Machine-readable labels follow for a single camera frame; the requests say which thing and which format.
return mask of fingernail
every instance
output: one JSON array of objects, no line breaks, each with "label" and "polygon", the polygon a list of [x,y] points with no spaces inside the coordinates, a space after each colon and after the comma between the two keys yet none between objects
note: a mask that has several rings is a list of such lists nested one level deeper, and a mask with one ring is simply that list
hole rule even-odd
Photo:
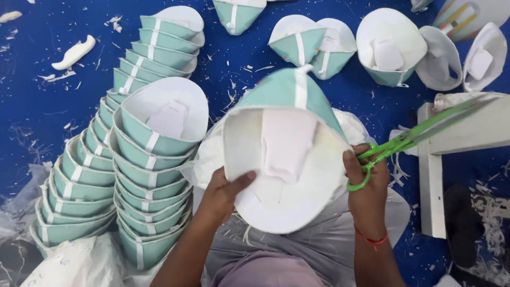
[{"label": "fingernail", "polygon": [[354,154],[350,150],[345,151],[343,154],[344,160],[352,159],[353,156],[354,156]]},{"label": "fingernail", "polygon": [[257,177],[257,173],[256,173],[256,172],[254,172],[254,171],[248,172],[248,173],[246,174],[246,177],[247,177],[249,180],[254,180],[254,179],[255,179],[255,177]]}]

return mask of hand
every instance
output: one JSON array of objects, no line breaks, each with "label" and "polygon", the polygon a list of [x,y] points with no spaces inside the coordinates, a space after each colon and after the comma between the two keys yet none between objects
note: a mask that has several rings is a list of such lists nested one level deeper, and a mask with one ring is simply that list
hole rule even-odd
[{"label": "hand", "polygon": [[225,223],[234,211],[236,195],[247,188],[255,180],[255,177],[257,174],[251,171],[233,182],[228,182],[225,178],[225,169],[216,170],[206,188],[194,219],[214,225],[216,228]]},{"label": "hand", "polygon": [[[353,147],[356,155],[368,150],[368,145]],[[377,155],[358,160],[352,151],[345,151],[343,160],[347,177],[352,185],[360,184],[365,179],[362,164]],[[388,197],[390,171],[386,161],[378,162],[371,170],[367,185],[355,192],[349,192],[349,211],[354,218],[354,226],[368,239],[380,240],[386,236],[385,207]]]}]

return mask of green scissors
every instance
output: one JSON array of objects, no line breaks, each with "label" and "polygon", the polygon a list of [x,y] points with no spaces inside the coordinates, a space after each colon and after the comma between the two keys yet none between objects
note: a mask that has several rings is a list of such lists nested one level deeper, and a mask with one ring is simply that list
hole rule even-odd
[{"label": "green scissors", "polygon": [[363,166],[363,172],[366,174],[365,180],[362,183],[357,185],[350,184],[350,181],[347,182],[347,188],[355,192],[356,190],[360,190],[367,184],[370,179],[370,171],[372,168],[383,159],[391,156],[394,153],[403,152],[409,148],[416,146],[418,143],[431,138],[437,133],[455,125],[464,120],[465,118],[473,115],[478,112],[480,109],[484,108],[488,104],[494,102],[495,100],[500,99],[503,94],[498,93],[484,93],[482,95],[477,96],[471,100],[465,101],[457,106],[451,107],[449,109],[444,110],[440,114],[427,119],[421,124],[415,126],[414,128],[401,133],[399,136],[395,137],[393,140],[377,146],[373,143],[367,143],[369,145],[368,151],[365,153],[358,155],[358,159],[365,159],[370,156],[377,155],[376,158],[369,161],[368,164]]}]

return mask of scissors blade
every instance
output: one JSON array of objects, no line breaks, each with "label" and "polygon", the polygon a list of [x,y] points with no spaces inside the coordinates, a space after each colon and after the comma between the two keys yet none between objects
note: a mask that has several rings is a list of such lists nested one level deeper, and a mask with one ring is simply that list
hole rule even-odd
[{"label": "scissors blade", "polygon": [[502,93],[488,92],[444,110],[440,114],[429,118],[414,128],[400,134],[400,140],[410,141],[409,145],[403,147],[402,150],[413,147],[419,142],[431,138],[439,132],[477,113],[479,110],[504,96],[506,95]]}]

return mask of blue floor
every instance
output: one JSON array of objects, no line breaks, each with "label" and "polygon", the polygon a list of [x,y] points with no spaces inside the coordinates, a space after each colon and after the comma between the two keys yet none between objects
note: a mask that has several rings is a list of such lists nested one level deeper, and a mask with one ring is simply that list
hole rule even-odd
[{"label": "blue floor", "polygon": [[[251,28],[237,37],[225,31],[216,11],[208,10],[213,6],[211,0],[36,2],[33,5],[24,0],[0,2],[0,14],[13,10],[23,13],[20,19],[0,27],[0,46],[10,44],[8,51],[0,53],[0,194],[6,197],[14,196],[29,180],[27,164],[54,161],[63,151],[64,139],[87,127],[99,99],[113,86],[113,68],[119,65],[117,58],[123,57],[124,49],[130,47],[131,41],[139,39],[140,15],[152,15],[174,5],[189,5],[202,15],[206,46],[200,50],[201,65],[191,80],[209,97],[210,116],[215,119],[223,115],[221,110],[230,102],[227,91],[235,93],[231,89],[231,80],[237,84],[237,94],[242,94],[244,86],[252,88],[268,73],[292,66],[267,45],[272,28],[282,17],[302,14],[315,21],[337,18],[356,34],[361,18],[382,7],[399,10],[418,27],[430,25],[444,1],[436,0],[420,14],[410,12],[409,0],[269,2]],[[115,15],[123,15],[120,34],[113,31],[111,25],[104,25]],[[19,31],[16,38],[5,40],[3,36],[9,36],[9,31],[15,29]],[[505,34],[510,33],[510,25],[507,23],[502,30]],[[75,76],[43,86],[42,79],[36,76],[60,76],[61,73],[56,73],[50,64],[61,61],[63,53],[79,40],[85,41],[88,34],[99,38],[100,42],[80,61],[85,67],[75,65]],[[457,45],[462,61],[470,45],[471,41]],[[99,59],[101,62],[96,71]],[[507,62],[505,73],[487,90],[510,93],[510,87],[503,86],[510,73],[509,64]],[[270,65],[275,68],[250,73],[242,69],[246,65],[253,66],[253,71]],[[378,143],[386,141],[390,131],[399,124],[405,127],[415,125],[417,109],[423,103],[431,102],[436,95],[435,91],[425,88],[416,74],[406,82],[410,86],[407,89],[377,85],[362,68],[357,55],[339,75],[317,82],[332,106],[357,115]],[[76,129],[64,130],[68,123]],[[473,186],[477,179],[487,181],[502,171],[500,166],[509,157],[508,148],[445,156],[445,185],[461,182]],[[400,163],[411,177],[404,181],[404,187],[396,190],[410,205],[419,203],[418,159],[404,155]],[[502,192],[499,195],[505,196],[503,191],[508,183],[507,178],[499,177],[491,181],[491,186],[498,187]],[[395,248],[395,257],[408,285],[432,286],[450,264],[448,248],[444,240],[420,235],[419,230],[420,209],[417,208]]]}]

